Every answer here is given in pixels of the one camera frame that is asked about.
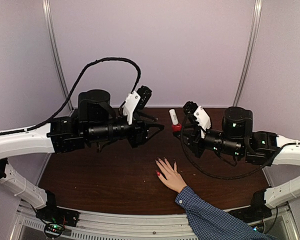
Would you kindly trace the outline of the white nail polish cap brush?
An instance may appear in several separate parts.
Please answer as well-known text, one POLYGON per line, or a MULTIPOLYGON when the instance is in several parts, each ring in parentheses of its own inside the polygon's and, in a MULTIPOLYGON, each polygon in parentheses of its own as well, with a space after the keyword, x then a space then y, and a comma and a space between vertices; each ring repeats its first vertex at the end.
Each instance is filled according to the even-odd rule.
POLYGON ((179 120, 178 120, 178 117, 177 117, 175 109, 170 109, 169 110, 169 115, 170 115, 170 119, 171 119, 172 125, 174 125, 174 126, 178 125, 179 124, 179 120))

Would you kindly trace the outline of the red nail polish bottle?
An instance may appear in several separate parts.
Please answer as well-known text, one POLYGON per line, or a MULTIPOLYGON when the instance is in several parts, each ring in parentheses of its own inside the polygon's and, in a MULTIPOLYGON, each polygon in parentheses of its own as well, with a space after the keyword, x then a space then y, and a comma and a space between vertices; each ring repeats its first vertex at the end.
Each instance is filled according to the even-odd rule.
POLYGON ((173 133, 180 132, 182 130, 182 124, 181 123, 172 124, 171 128, 173 133))

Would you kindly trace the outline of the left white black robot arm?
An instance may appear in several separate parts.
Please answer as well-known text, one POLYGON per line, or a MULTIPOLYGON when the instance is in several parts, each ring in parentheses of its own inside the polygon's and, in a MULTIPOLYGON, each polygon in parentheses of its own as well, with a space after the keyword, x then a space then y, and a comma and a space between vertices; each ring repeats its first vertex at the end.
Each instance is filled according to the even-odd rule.
POLYGON ((36 187, 21 176, 9 163, 9 157, 28 154, 63 154, 98 144, 104 147, 119 140, 127 140, 132 148, 144 145, 151 136, 149 130, 164 129, 153 116, 143 113, 143 108, 152 95, 142 86, 130 93, 117 115, 110 105, 110 93, 102 89, 82 92, 78 107, 70 116, 54 117, 42 126, 0 131, 0 185, 16 197, 27 201, 51 222, 62 218, 55 195, 36 187))

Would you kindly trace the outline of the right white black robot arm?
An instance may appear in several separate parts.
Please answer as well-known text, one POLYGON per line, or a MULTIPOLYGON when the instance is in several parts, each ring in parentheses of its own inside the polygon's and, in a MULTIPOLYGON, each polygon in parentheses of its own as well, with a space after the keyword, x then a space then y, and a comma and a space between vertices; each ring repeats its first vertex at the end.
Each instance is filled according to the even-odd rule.
POLYGON ((176 111, 169 110, 173 135, 181 142, 187 160, 202 174, 220 180, 238 180, 260 171, 264 167, 291 165, 300 166, 300 141, 268 131, 253 131, 253 112, 242 107, 227 108, 222 117, 221 130, 213 129, 210 116, 202 106, 188 101, 183 112, 185 117, 179 122, 176 111), (203 170, 191 157, 200 158, 205 150, 210 150, 235 167, 241 159, 258 168, 237 176, 218 176, 203 170))

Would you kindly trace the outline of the blue checked shirt forearm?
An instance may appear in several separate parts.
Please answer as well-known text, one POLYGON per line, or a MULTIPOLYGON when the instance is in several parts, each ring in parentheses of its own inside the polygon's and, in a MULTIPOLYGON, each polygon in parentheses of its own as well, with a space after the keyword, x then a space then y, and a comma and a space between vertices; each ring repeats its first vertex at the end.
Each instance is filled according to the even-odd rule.
POLYGON ((204 201, 189 186, 177 194, 175 203, 185 210, 188 224, 200 240, 276 239, 204 201))

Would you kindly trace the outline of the pale hand with long nails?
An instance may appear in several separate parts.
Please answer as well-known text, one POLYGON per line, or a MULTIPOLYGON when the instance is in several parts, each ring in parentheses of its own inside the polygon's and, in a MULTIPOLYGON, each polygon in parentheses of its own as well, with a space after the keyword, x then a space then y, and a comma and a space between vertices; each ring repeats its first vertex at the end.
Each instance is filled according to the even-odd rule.
POLYGON ((183 177, 178 173, 176 162, 172 166, 164 157, 156 159, 155 163, 160 169, 160 171, 156 171, 156 175, 167 188, 179 194, 187 186, 183 177))

